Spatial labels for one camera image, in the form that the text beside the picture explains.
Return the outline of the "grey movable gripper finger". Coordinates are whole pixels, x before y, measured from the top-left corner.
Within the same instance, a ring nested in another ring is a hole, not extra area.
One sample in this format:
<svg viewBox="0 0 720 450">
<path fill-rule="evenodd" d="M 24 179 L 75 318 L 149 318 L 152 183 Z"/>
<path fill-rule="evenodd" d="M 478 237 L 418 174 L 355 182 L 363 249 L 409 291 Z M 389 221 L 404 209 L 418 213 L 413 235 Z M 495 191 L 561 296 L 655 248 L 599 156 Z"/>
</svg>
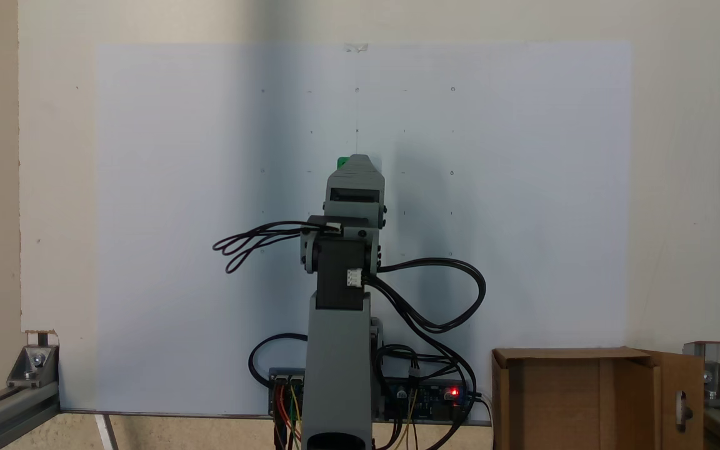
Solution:
<svg viewBox="0 0 720 450">
<path fill-rule="evenodd" d="M 383 190 L 383 175 L 365 154 L 338 158 L 338 168 L 328 177 L 327 188 L 354 190 Z"/>
</svg>

